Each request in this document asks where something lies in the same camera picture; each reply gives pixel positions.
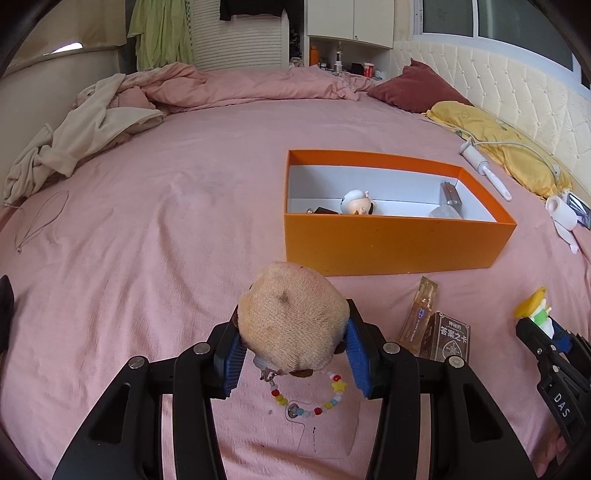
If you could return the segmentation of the white lint roller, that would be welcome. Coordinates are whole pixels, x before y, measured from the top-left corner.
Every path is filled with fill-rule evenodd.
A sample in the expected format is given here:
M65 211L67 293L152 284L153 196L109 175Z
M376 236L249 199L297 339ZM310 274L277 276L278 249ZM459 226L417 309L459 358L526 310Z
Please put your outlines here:
M481 175L485 176L499 194L506 200L511 201L512 195L505 184L491 170L488 160L476 148L472 140L467 140L460 147L460 155Z

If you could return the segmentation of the white-haired small figure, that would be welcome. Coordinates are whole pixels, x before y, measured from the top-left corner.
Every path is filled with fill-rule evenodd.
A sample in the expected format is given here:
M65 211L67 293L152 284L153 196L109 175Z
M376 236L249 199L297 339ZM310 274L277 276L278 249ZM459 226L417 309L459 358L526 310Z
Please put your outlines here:
M341 200L341 212L346 215L372 215L374 207L368 191L352 190Z

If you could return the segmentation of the pink duvet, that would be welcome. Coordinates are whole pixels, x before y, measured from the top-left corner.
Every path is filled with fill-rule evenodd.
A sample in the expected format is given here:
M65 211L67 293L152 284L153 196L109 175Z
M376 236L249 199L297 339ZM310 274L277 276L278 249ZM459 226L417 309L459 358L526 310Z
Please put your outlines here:
M76 96L82 105L108 87L107 106L159 109L164 113L237 105L259 100L360 99L377 81L348 72L335 74L317 66L287 70L228 69L201 72L175 62L132 74L115 74L86 87Z

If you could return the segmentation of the beige cloth garment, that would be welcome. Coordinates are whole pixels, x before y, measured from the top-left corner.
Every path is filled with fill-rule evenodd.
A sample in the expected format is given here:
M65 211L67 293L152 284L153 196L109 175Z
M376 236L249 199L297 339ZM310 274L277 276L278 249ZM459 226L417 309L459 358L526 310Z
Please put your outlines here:
M113 106L125 76L117 73L81 94L78 106L55 129L45 125L16 157L5 178L2 201L14 205L37 193L54 174L69 177L79 162L159 125L155 108Z

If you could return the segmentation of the orange bottle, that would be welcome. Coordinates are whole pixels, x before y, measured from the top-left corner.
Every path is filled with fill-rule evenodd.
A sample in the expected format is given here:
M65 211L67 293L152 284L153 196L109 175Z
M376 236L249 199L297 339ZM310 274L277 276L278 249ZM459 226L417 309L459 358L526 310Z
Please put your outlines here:
M310 46L310 65L317 66L318 62L320 62L320 53L318 52L318 47L315 45Z

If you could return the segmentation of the yellow pillow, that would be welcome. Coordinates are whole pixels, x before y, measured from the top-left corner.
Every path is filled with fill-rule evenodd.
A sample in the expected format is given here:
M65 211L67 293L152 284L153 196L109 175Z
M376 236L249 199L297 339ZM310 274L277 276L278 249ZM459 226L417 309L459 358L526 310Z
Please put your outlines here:
M473 140L522 187L542 198L573 187L569 174L552 155L509 124L474 106L442 101L425 113L431 121Z

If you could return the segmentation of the orange cardboard box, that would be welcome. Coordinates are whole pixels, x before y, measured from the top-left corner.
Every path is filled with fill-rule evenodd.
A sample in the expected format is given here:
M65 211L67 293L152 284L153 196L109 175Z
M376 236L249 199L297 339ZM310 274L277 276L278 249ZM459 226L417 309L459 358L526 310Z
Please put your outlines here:
M440 185L456 185L463 219L430 218ZM342 198L368 191L372 215L346 215ZM339 215L308 214L325 207ZM287 261L325 276L488 268L517 227L497 198L454 164L376 152L291 150L284 191Z

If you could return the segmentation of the black hanging garment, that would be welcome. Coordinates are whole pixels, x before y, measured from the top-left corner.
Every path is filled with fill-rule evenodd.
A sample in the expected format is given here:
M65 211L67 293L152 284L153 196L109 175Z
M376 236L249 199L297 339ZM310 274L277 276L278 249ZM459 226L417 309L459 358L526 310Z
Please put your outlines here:
M298 20L304 11L304 2L300 0L221 0L219 18L230 21L233 16L270 15L281 17L287 14L290 20Z

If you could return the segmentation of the white wall cabinet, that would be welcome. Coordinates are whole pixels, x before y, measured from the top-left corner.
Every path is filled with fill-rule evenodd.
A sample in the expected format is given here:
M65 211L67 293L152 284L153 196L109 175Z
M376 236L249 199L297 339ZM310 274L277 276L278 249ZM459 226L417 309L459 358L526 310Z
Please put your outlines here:
M310 65L310 46L318 47L320 60L349 68L370 62L375 74L391 73L394 45L393 1L305 1L303 55Z

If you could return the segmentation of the clear plastic bag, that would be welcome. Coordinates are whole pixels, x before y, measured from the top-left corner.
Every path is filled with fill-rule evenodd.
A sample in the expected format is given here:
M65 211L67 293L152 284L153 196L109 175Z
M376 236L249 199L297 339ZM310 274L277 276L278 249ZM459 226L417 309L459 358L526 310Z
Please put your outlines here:
M462 220L462 215L450 205L440 205L429 213L430 218Z

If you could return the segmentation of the black booklet in box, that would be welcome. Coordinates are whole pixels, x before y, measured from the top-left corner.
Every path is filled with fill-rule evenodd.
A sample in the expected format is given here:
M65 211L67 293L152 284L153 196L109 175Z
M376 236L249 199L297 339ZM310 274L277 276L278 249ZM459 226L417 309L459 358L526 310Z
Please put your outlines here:
M322 214L322 215L339 215L339 212L327 209L325 207L317 207L315 209L308 209L308 214Z

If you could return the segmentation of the clear plastic card sleeve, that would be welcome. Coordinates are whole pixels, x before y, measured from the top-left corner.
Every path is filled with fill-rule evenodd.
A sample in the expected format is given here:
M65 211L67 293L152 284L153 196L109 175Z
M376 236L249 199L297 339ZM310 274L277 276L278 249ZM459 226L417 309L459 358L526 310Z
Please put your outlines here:
M343 406L315 414L308 405L291 402L286 408L286 419L290 424L303 427L297 455L303 458L342 459L351 453L359 421L349 416Z

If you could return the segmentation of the green hanging garment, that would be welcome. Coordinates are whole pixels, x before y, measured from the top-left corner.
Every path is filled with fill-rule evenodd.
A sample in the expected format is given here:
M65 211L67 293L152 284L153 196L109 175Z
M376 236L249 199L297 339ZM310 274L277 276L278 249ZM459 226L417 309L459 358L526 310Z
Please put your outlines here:
M140 0L132 10L128 39L135 40L139 71L192 63L189 2Z

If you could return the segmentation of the red soda can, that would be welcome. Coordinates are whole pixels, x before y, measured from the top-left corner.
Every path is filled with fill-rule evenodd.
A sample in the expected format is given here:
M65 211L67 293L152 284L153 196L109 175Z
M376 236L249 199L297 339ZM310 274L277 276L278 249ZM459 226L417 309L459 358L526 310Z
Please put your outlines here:
M373 63L365 62L363 64L363 76L373 78L375 75L375 67Z

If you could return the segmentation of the tan plush keychain toy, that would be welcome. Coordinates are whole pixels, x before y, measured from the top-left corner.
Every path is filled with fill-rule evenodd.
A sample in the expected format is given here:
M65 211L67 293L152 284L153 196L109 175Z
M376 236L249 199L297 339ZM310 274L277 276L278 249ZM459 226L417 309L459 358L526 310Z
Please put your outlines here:
M331 363L350 313L348 300L322 274L273 262L238 299L233 323L267 368L305 378Z

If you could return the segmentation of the dark red pillow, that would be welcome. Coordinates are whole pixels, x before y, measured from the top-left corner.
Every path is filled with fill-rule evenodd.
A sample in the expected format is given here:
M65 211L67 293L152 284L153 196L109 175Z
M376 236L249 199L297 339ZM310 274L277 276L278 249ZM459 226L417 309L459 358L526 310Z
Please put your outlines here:
M368 95L411 113L425 113L442 101L472 105L429 65L414 59L401 75L370 88Z

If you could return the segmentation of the white toilet paper roll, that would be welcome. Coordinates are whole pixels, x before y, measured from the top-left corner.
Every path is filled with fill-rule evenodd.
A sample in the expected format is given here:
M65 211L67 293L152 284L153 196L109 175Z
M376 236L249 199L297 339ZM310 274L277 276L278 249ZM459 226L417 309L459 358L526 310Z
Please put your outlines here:
M573 234L573 230L578 224L576 213L556 195L549 197L545 206L559 237L569 245L573 254L578 253L580 248Z

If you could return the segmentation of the clear perfume bottle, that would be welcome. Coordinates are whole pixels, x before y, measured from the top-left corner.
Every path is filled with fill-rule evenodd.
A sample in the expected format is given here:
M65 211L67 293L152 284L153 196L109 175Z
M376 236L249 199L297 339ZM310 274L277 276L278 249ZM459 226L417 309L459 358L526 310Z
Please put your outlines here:
M399 334L398 343L416 356L420 353L437 294L438 284L423 276Z

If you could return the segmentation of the yellow green Snoopy figure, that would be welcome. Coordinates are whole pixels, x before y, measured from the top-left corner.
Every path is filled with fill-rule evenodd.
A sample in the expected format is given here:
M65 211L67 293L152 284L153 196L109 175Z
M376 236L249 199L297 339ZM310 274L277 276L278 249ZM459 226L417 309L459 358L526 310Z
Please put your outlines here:
M550 316L552 308L547 302L546 292L545 287L537 289L515 308L513 315L517 319L529 318L549 338L553 338L554 327Z

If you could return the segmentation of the brown card deck box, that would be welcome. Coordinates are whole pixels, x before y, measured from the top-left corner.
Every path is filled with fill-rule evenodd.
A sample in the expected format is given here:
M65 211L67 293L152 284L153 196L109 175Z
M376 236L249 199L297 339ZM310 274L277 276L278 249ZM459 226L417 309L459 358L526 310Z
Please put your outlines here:
M458 356L469 362L471 327L440 311L434 312L423 336L419 356L444 362Z

